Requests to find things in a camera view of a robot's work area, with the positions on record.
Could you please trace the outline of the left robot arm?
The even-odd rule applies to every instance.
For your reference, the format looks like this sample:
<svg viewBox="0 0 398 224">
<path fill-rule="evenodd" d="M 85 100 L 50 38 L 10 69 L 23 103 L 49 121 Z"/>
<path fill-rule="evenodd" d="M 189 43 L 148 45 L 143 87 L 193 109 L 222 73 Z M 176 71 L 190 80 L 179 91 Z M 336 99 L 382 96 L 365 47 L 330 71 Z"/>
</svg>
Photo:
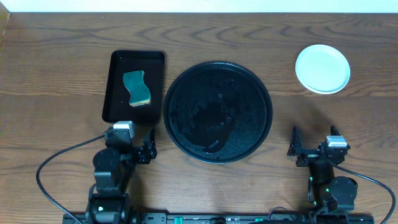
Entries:
<svg viewBox="0 0 398 224">
<path fill-rule="evenodd" d="M 139 147 L 133 146 L 128 129 L 108 128 L 104 138 L 106 149 L 93 158 L 96 183 L 90 189 L 86 222 L 142 223 L 142 215 L 130 203 L 127 187 L 136 166 L 156 158 L 155 131 L 151 129 Z"/>
</svg>

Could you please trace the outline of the green yellow sponge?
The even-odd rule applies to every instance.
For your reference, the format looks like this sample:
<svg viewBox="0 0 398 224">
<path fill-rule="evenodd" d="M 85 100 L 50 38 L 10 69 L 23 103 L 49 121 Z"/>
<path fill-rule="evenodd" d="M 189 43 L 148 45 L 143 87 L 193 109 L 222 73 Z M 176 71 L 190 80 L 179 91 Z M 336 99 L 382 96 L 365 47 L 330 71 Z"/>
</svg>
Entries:
<svg viewBox="0 0 398 224">
<path fill-rule="evenodd" d="M 132 107 L 148 105 L 151 102 L 150 90 L 144 83 L 144 75 L 143 70 L 123 74 L 123 84 L 130 94 L 129 105 Z"/>
</svg>

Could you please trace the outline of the light blue plate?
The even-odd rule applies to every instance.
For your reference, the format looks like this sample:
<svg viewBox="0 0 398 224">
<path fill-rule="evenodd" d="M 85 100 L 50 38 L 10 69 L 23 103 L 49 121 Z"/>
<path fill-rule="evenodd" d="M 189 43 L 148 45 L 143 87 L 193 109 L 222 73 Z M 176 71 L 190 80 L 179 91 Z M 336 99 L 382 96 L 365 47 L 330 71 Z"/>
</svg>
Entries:
<svg viewBox="0 0 398 224">
<path fill-rule="evenodd" d="M 339 50 L 329 45 L 316 44 L 299 53 L 295 74 L 306 89 L 330 95 L 341 91 L 348 84 L 351 69 L 347 58 Z"/>
</svg>

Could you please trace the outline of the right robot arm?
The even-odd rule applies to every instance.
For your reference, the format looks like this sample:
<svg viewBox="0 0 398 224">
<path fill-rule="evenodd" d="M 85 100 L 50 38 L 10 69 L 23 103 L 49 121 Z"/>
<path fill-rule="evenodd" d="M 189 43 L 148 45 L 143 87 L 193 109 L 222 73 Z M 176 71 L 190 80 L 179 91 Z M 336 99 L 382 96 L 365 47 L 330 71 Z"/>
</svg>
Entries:
<svg viewBox="0 0 398 224">
<path fill-rule="evenodd" d="M 287 155 L 297 158 L 297 167 L 309 169 L 309 202 L 328 213 L 349 212 L 354 210 L 358 184 L 352 178 L 336 176 L 334 167 L 345 161 L 350 146 L 334 126 L 330 130 L 331 134 L 316 149 L 306 149 L 299 129 L 294 127 Z"/>
</svg>

